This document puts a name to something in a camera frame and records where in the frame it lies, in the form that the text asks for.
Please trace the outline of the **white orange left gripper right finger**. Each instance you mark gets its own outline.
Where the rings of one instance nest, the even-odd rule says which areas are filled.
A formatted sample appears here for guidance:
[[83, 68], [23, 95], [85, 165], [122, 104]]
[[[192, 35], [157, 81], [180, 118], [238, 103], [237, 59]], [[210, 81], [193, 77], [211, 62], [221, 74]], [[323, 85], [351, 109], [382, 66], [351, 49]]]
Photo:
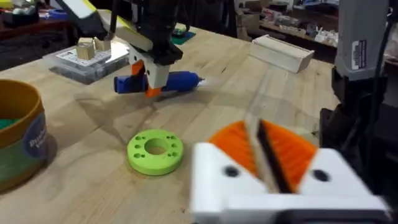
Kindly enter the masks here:
[[318, 147], [274, 123], [259, 122], [257, 137], [279, 192], [302, 195], [372, 195], [336, 150]]

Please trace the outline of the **white orange left gripper left finger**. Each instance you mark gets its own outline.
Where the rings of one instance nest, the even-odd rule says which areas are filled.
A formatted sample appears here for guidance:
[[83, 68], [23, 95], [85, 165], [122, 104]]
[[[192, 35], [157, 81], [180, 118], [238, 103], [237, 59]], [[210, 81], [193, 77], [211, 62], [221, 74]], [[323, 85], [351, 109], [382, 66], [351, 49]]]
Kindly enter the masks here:
[[196, 220], [274, 220], [277, 207], [244, 121], [193, 147], [190, 211]]

